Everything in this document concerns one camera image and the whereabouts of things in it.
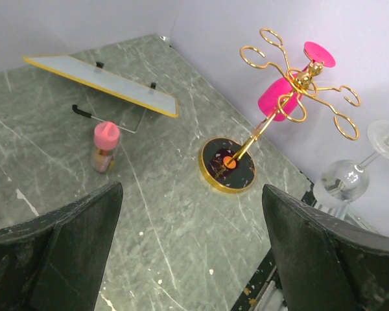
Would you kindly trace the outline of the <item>clear wine glass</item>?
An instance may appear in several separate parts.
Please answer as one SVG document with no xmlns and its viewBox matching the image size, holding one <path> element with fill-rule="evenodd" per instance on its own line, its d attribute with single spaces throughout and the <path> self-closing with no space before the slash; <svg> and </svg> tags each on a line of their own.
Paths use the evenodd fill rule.
<svg viewBox="0 0 389 311">
<path fill-rule="evenodd" d="M 378 120 L 367 128 L 373 153 L 361 162 L 340 160 L 331 163 L 312 189 L 316 201 L 328 208 L 345 206 L 359 199 L 370 184 L 368 165 L 378 157 L 389 159 L 389 120 Z"/>
</svg>

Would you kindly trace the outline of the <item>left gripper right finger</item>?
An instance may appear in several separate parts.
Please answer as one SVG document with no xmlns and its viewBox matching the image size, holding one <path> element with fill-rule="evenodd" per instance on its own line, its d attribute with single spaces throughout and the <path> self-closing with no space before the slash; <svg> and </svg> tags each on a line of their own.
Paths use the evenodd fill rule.
<svg viewBox="0 0 389 311">
<path fill-rule="evenodd" d="M 289 310 L 389 310 L 389 237 L 264 185 L 263 214 Z"/>
</svg>

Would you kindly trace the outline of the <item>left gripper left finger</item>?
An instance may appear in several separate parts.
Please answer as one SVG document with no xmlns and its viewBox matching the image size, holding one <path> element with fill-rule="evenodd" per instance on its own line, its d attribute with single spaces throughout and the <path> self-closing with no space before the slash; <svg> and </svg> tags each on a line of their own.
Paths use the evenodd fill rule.
<svg viewBox="0 0 389 311">
<path fill-rule="evenodd" d="M 94 310 L 122 201 L 114 181 L 0 229 L 0 310 Z"/>
</svg>

